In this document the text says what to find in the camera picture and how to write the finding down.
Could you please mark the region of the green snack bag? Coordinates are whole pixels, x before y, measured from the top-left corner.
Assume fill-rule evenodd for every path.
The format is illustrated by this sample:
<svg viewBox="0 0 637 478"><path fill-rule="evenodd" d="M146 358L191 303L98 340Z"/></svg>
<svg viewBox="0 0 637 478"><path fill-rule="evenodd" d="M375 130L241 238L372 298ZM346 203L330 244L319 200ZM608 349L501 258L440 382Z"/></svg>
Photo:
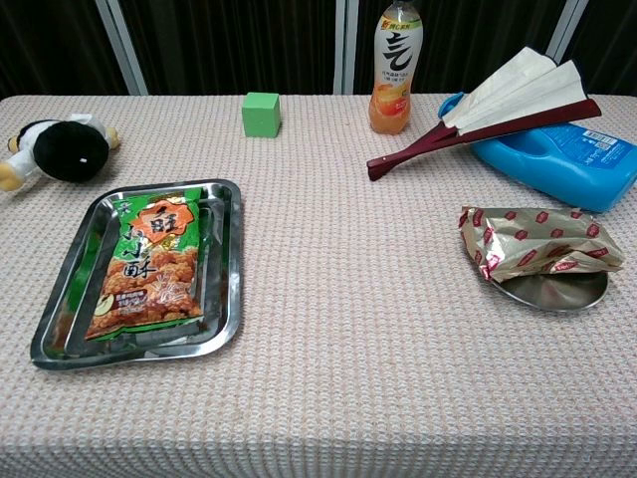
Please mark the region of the green snack bag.
<svg viewBox="0 0 637 478"><path fill-rule="evenodd" d="M199 255L199 187L113 203L118 239L85 334L107 341L202 316L193 284Z"/></svg>

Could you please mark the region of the silver snack bag red print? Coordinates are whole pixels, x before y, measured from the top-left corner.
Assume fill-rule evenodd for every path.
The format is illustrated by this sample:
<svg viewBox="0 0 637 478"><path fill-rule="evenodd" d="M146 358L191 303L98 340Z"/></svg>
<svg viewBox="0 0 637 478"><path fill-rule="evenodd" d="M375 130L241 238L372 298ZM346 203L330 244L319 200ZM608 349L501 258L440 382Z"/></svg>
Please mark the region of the silver snack bag red print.
<svg viewBox="0 0 637 478"><path fill-rule="evenodd" d="M609 233L578 208L465 206L458 227L485 279L615 272L624 255Z"/></svg>

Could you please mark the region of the rectangular steel tray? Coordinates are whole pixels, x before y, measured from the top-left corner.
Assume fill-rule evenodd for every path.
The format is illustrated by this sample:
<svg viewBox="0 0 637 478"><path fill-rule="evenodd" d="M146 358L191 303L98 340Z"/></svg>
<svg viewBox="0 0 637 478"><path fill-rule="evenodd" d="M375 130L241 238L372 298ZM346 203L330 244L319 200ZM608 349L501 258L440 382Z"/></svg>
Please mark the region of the rectangular steel tray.
<svg viewBox="0 0 637 478"><path fill-rule="evenodd" d="M113 203L133 195L199 187L199 255L193 292L202 316L185 324L107 341L85 334L118 239ZM31 342L32 363L70 370L118 362L183 359L210 354L228 343L241 322L242 211L238 186L207 179L122 187L87 210L64 260Z"/></svg>

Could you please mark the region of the beige woven tablecloth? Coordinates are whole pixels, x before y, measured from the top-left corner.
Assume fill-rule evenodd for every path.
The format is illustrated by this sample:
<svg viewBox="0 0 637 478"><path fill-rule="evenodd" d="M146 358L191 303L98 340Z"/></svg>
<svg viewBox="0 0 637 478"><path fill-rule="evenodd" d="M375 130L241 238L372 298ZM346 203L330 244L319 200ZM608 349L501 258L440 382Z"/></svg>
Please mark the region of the beige woven tablecloth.
<svg viewBox="0 0 637 478"><path fill-rule="evenodd" d="M239 97L0 101L24 124L90 113L121 146L100 178L0 193L0 477L637 478L637 186L600 221L623 250L606 297L552 314L477 272L465 205L549 207L467 149L368 179L436 120L378 135L362 96L285 96L274 139ZM226 178L244 210L242 325L200 358L71 372L30 342L90 204Z"/></svg>

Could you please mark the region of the green foam cube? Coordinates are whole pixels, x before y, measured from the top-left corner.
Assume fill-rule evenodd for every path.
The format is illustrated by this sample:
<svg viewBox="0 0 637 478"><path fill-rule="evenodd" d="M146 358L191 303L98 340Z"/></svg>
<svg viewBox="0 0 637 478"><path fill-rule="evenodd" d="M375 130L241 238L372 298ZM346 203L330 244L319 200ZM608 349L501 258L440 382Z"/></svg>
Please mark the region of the green foam cube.
<svg viewBox="0 0 637 478"><path fill-rule="evenodd" d="M280 96L276 93L248 93L242 105L242 120L245 136L276 137L281 126Z"/></svg>

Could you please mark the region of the orange drink bottle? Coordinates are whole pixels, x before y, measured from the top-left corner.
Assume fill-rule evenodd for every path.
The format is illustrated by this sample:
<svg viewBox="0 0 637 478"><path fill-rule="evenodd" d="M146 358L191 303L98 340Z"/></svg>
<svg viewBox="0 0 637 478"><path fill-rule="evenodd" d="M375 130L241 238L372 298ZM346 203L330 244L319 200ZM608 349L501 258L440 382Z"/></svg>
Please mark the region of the orange drink bottle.
<svg viewBox="0 0 637 478"><path fill-rule="evenodd" d="M424 27L414 0L393 0L374 33L374 85L368 107L371 128L398 134L411 110L411 86L422 48Z"/></svg>

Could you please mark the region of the black pleated curtain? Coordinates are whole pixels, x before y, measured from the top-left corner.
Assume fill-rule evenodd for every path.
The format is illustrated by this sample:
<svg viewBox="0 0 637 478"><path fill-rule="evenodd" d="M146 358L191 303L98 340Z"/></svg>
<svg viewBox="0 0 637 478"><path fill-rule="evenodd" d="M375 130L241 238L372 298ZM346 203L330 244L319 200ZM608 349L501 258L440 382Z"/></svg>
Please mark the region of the black pleated curtain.
<svg viewBox="0 0 637 478"><path fill-rule="evenodd" d="M153 95L333 90L336 0L118 0ZM566 0L416 0L413 89L474 88L524 46L545 51ZM637 0L588 0L565 49L586 89L637 97ZM96 0L0 0L0 100L123 95Z"/></svg>

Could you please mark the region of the round steel plate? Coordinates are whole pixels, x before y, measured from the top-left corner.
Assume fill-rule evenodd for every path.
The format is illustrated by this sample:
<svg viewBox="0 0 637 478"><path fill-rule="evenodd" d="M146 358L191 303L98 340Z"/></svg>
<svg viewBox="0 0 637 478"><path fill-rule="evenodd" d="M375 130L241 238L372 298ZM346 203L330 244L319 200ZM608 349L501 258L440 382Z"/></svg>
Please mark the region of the round steel plate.
<svg viewBox="0 0 637 478"><path fill-rule="evenodd" d="M607 272L521 276L492 284L514 300L543 311L575 312L597 305L609 286Z"/></svg>

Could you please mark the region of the folding fan maroon ribs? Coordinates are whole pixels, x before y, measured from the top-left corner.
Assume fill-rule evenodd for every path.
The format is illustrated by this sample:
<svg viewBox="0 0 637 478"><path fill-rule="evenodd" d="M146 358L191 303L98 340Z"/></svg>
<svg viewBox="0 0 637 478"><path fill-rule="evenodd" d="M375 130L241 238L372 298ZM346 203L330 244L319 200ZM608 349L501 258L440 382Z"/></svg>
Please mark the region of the folding fan maroon ribs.
<svg viewBox="0 0 637 478"><path fill-rule="evenodd" d="M557 65L551 57L524 47L472 92L463 95L415 142L370 160L367 174L375 181L420 154L600 115L601 109L585 92L573 61Z"/></svg>

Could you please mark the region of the blue detergent bottle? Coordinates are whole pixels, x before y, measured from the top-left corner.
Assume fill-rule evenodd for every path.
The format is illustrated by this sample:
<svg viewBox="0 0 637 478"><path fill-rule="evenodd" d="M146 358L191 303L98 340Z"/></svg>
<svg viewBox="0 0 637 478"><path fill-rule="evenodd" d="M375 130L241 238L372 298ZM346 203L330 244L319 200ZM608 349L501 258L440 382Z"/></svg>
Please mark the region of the blue detergent bottle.
<svg viewBox="0 0 637 478"><path fill-rule="evenodd" d="M594 212L610 210L637 181L637 145L572 123L476 141L470 149L508 177Z"/></svg>

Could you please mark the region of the black white plush toy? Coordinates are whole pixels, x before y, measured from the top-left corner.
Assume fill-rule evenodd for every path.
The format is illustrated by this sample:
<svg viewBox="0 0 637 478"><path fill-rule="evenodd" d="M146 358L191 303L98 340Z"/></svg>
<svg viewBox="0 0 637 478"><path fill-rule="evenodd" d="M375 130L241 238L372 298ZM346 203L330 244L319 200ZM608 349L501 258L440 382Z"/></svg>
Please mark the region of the black white plush toy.
<svg viewBox="0 0 637 478"><path fill-rule="evenodd" d="M64 182L89 181L119 144L116 129L90 114L32 121L8 140L11 156L0 162L0 190L20 189L35 172Z"/></svg>

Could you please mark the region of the grey metal frame post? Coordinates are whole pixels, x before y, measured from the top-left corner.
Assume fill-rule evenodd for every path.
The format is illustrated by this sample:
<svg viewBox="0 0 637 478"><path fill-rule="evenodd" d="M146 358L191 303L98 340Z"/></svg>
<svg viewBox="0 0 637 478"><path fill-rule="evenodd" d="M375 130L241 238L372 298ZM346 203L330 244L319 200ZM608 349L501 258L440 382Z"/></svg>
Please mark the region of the grey metal frame post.
<svg viewBox="0 0 637 478"><path fill-rule="evenodd" d="M589 0L565 0L545 54L560 64Z"/></svg>
<svg viewBox="0 0 637 478"><path fill-rule="evenodd" d="M359 0L335 0L332 93L352 95Z"/></svg>
<svg viewBox="0 0 637 478"><path fill-rule="evenodd" d="M118 0L95 0L128 93L147 96L148 88Z"/></svg>

